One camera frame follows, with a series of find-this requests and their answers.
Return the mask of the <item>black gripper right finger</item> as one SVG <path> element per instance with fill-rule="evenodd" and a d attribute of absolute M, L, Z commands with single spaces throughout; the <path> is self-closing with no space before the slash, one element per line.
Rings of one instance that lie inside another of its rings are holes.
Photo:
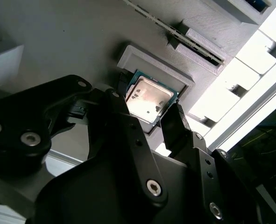
<path fill-rule="evenodd" d="M 160 121 L 170 158 L 187 166 L 187 212 L 198 224 L 260 224 L 257 200 L 223 150 L 212 152 L 192 131 L 180 104 L 174 103 Z"/>

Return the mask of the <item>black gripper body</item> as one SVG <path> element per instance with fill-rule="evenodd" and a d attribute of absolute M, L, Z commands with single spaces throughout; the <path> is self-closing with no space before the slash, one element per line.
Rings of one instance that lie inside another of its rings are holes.
<path fill-rule="evenodd" d="M 209 222 L 203 167 L 209 155 L 175 160 L 149 150 L 101 151 L 50 181 L 29 224 L 187 224 Z"/>

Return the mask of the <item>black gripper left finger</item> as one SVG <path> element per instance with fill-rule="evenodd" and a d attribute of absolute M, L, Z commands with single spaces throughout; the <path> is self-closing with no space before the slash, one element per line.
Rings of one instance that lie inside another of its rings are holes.
<path fill-rule="evenodd" d="M 84 108 L 83 115 L 74 106 Z M 54 136 L 73 128 L 69 117 L 88 124 L 91 152 L 111 150 L 127 176 L 125 191 L 155 208 L 168 198 L 137 118 L 113 89 L 102 92 L 68 75 L 0 99 L 0 172 L 30 174 L 41 166 Z"/>

